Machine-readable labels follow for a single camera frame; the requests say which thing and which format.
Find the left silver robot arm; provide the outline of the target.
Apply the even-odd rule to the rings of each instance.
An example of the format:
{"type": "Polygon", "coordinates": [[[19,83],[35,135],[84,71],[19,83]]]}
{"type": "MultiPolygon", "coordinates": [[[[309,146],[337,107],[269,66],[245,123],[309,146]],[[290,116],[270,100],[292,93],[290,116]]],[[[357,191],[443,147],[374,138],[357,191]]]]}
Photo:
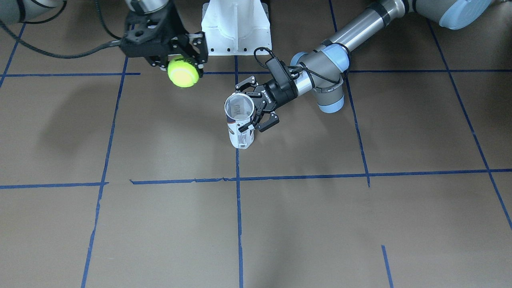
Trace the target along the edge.
{"type": "Polygon", "coordinates": [[[262,67],[270,71],[272,78],[258,84],[251,76],[236,84],[235,93],[248,100],[250,111],[248,115],[227,117],[229,124],[242,121],[232,128],[232,134],[269,129],[279,121],[278,108],[310,91],[321,111],[340,110],[344,105],[342,85],[350,71],[352,52],[392,20],[415,12],[441,27],[458,30],[479,18],[491,3],[490,0],[378,0],[311,53],[294,55],[289,65],[269,48],[256,48],[269,53],[270,58],[262,67]]]}

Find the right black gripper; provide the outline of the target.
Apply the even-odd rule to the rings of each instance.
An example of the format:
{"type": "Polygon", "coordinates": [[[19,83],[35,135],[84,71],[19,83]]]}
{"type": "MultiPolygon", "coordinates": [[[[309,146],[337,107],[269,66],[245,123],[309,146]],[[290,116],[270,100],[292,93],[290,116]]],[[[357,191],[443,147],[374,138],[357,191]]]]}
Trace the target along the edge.
{"type": "Polygon", "coordinates": [[[130,11],[120,49],[127,57],[143,57],[152,67],[168,71],[175,56],[181,55],[196,68],[208,62],[205,32],[187,33],[176,8],[138,15],[130,11]]]}

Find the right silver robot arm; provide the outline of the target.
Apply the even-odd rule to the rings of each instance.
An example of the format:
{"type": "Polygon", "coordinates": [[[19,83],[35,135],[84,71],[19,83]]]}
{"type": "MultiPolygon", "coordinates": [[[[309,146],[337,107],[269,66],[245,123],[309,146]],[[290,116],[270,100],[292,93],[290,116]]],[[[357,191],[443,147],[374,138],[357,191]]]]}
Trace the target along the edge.
{"type": "Polygon", "coordinates": [[[72,8],[81,9],[74,13],[81,17],[77,23],[86,23],[86,16],[97,17],[102,29],[113,39],[79,54],[44,51],[28,44],[9,29],[11,24],[45,24],[53,21],[67,5],[66,0],[2,0],[1,29],[31,51],[53,58],[70,60],[118,47],[126,57],[144,58],[152,67],[171,71],[172,65],[179,60],[200,77],[203,76],[204,65],[208,62],[206,35],[203,31],[192,33],[185,29],[173,0],[127,0],[123,9],[126,18],[121,36],[108,29],[98,0],[81,0],[71,5],[72,8]],[[170,60],[169,56],[177,56],[177,60],[170,60]]]}

